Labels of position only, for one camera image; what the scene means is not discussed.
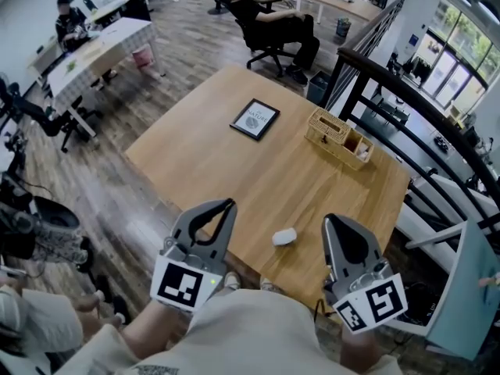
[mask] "picture frame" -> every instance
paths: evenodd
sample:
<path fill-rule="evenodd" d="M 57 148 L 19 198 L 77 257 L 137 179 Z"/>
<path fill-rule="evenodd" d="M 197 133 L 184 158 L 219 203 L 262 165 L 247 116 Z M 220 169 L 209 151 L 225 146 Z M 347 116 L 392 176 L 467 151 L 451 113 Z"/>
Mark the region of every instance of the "picture frame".
<path fill-rule="evenodd" d="M 229 126 L 259 141 L 279 115 L 279 110 L 253 98 Z"/>

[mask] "metal railing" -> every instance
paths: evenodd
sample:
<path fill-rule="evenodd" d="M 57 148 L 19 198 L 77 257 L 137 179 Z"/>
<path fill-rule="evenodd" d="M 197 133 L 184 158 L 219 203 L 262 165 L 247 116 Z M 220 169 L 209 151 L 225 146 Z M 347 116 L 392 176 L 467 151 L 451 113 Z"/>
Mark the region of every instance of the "metal railing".
<path fill-rule="evenodd" d="M 360 32 L 349 38 L 342 48 L 357 51 L 362 55 L 370 55 L 398 16 L 404 3 L 405 0 L 394 0 L 378 16 L 368 22 Z M 357 75 L 358 71 L 344 64 L 344 60 L 339 56 L 320 107 L 331 108 Z"/>
<path fill-rule="evenodd" d="M 367 56 L 377 46 L 384 33 L 390 27 L 395 17 L 400 12 L 405 0 L 396 0 L 377 18 L 371 21 L 363 30 L 350 39 L 343 47 L 337 51 L 338 60 L 332 72 L 330 82 L 326 89 L 323 100 L 320 106 L 330 109 L 338 98 L 345 92 L 347 86 L 358 75 L 350 94 L 345 101 L 344 107 L 341 110 L 339 118 L 347 121 L 351 120 L 358 127 L 362 128 L 371 137 L 376 138 L 379 142 L 385 145 L 406 162 L 413 170 L 415 170 L 456 212 L 456 215 L 462 220 L 467 219 L 464 208 L 460 202 L 455 201 L 447 191 L 427 173 L 425 169 L 419 166 L 408 154 L 402 151 L 397 145 L 388 140 L 378 129 L 371 126 L 365 120 L 358 118 L 352 114 L 355 106 L 360 102 L 368 109 L 384 118 L 388 123 L 394 126 L 399 132 L 402 132 L 412 143 L 425 152 L 441 169 L 456 183 L 457 187 L 463 192 L 466 198 L 472 203 L 480 217 L 483 219 L 479 222 L 480 228 L 489 228 L 491 236 L 488 239 L 491 246 L 497 254 L 500 254 L 500 243 L 496 241 L 500 231 L 496 231 L 494 225 L 500 223 L 500 213 L 488 218 L 488 215 L 483 209 L 483 206 L 473 196 L 471 190 L 464 184 L 460 177 L 450 168 L 429 145 L 424 143 L 417 137 L 405 123 L 394 118 L 389 112 L 382 109 L 376 102 L 373 102 L 363 96 L 363 91 L 369 80 L 375 80 L 380 87 L 388 89 L 393 95 L 402 100 L 408 107 L 419 113 L 432 127 L 434 127 L 441 136 L 465 159 L 472 171 L 484 184 L 486 192 L 489 194 L 493 202 L 500 208 L 500 187 L 498 187 L 496 179 L 491 175 L 490 170 L 483 163 L 479 155 L 474 151 L 467 140 L 459 133 L 453 124 L 443 116 L 441 112 L 434 108 L 425 98 L 423 98 L 411 86 L 405 83 L 399 77 L 396 77 L 388 70 L 370 60 Z M 422 191 L 410 183 L 409 190 L 426 205 L 431 212 L 435 214 L 436 221 L 429 221 L 428 218 L 423 218 L 434 229 L 435 223 L 440 222 L 443 227 L 452 225 L 449 216 L 446 216 L 435 202 L 431 201 Z M 410 208 L 415 207 L 408 199 L 405 200 Z"/>

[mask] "glass door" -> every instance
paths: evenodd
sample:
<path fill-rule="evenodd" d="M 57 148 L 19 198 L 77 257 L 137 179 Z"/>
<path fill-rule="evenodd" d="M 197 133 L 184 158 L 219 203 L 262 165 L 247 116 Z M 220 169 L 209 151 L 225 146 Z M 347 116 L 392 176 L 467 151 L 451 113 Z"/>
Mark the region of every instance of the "glass door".
<path fill-rule="evenodd" d="M 443 81 L 448 77 L 456 64 L 456 59 L 449 52 L 443 52 L 436 63 L 436 66 L 430 73 L 429 78 L 423 86 L 423 89 L 431 96 L 434 96 L 436 90 L 441 86 Z"/>
<path fill-rule="evenodd" d="M 453 74 L 448 79 L 448 82 L 441 89 L 436 97 L 436 100 L 443 107 L 446 107 L 450 100 L 455 96 L 456 92 L 467 82 L 470 73 L 463 66 L 458 65 Z"/>

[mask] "white sneaker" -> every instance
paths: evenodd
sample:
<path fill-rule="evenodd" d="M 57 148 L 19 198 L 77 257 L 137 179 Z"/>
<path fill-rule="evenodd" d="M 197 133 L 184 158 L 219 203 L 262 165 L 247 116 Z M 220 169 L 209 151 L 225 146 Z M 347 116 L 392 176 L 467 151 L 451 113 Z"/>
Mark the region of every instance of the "white sneaker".
<path fill-rule="evenodd" d="M 267 278 L 260 278 L 260 290 L 261 291 L 272 291 L 273 293 L 278 293 L 279 295 L 284 295 L 283 290 L 278 286 L 271 283 Z"/>
<path fill-rule="evenodd" d="M 233 271 L 226 273 L 224 277 L 224 287 L 233 289 L 234 291 L 241 288 L 240 276 Z"/>

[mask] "trash can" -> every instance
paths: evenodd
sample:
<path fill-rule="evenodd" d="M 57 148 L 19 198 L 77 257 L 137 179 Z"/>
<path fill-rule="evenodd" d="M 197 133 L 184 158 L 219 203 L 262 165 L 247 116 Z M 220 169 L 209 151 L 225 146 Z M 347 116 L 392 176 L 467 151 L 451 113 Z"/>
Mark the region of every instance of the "trash can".
<path fill-rule="evenodd" d="M 148 66 L 153 62 L 152 53 L 148 45 L 133 52 L 132 57 L 134 57 L 135 65 L 137 68 Z"/>
<path fill-rule="evenodd" d="M 330 82 L 330 75 L 326 72 L 320 71 L 309 81 L 309 87 L 307 88 L 306 98 L 318 105 L 325 94 L 328 82 Z"/>
<path fill-rule="evenodd" d="M 334 35 L 334 42 L 337 44 L 344 43 L 350 27 L 351 21 L 349 21 L 349 18 L 339 18 L 337 21 L 337 32 Z"/>

